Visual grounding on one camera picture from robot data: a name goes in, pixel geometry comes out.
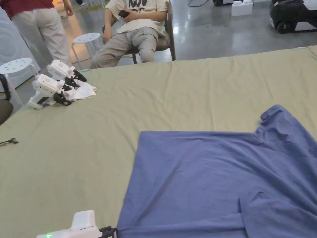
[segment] cable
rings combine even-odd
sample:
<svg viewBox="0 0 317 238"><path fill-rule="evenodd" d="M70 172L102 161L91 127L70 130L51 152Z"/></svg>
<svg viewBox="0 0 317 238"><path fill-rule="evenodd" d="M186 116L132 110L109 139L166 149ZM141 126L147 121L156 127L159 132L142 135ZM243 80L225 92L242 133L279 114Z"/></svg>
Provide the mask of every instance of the cable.
<svg viewBox="0 0 317 238"><path fill-rule="evenodd" d="M193 0L190 0L189 3L187 4L187 6L189 6L189 7L201 7L201 6L204 6L209 0L206 0L205 3L203 3L203 4L201 4L201 5L198 5L198 6L192 6L192 5L190 5L192 1L193 1Z"/></svg>

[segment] white towel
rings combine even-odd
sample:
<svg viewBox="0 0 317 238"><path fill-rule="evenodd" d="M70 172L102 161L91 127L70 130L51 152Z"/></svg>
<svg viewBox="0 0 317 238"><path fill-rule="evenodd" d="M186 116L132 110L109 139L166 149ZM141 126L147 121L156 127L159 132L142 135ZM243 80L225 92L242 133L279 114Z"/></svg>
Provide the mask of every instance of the white towel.
<svg viewBox="0 0 317 238"><path fill-rule="evenodd" d="M76 101L78 99L85 99L85 98L91 98L96 96L97 88L91 86L88 83L82 82L80 80L75 79L76 84L78 84L80 87L78 89L74 89L72 86L70 86L72 89L69 91L64 92L64 96L69 101Z"/></svg>

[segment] person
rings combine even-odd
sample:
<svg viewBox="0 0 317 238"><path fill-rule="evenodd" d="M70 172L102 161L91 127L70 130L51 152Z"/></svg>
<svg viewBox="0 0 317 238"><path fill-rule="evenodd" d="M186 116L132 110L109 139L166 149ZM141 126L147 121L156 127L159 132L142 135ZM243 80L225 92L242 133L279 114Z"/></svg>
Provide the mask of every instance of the person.
<svg viewBox="0 0 317 238"><path fill-rule="evenodd" d="M83 0L76 0L77 4L81 7L86 6L86 3Z"/></svg>
<svg viewBox="0 0 317 238"><path fill-rule="evenodd" d="M129 13L126 22L116 35L112 35L111 24L120 20L119 12ZM155 50L159 36L165 35L167 0L111 0L105 8L105 45L93 56L91 68L117 66L120 58L129 49L139 50L142 63L155 61Z"/></svg>
<svg viewBox="0 0 317 238"><path fill-rule="evenodd" d="M68 16L73 14L68 0L63 0ZM3 8L29 45L41 68L54 60L71 66L66 32L52 0L0 0Z"/></svg>

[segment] person standing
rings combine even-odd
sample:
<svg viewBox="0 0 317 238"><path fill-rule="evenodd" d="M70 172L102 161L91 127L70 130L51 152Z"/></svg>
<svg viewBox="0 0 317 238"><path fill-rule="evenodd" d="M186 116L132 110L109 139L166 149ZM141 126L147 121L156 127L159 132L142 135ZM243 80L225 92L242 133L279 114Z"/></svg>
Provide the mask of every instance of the person standing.
<svg viewBox="0 0 317 238"><path fill-rule="evenodd" d="M68 16L73 9L68 0L63 0ZM60 60L71 66L66 32L52 0L0 0L4 9L17 26L41 68L52 60Z"/></svg>
<svg viewBox="0 0 317 238"><path fill-rule="evenodd" d="M83 0L76 0L76 2L77 2L77 4L78 4L79 6L81 6L81 7L83 7L83 6L86 5L86 3L83 2Z"/></svg>

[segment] white box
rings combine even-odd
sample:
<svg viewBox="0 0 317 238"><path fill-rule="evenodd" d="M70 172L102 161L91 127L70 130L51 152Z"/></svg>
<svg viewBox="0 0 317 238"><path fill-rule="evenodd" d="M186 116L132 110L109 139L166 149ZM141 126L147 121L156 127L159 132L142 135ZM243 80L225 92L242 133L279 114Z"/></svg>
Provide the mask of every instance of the white box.
<svg viewBox="0 0 317 238"><path fill-rule="evenodd" d="M244 0L243 2L235 1L232 4L231 16L235 17L235 16L251 15L252 8L253 8L252 0Z"/></svg>

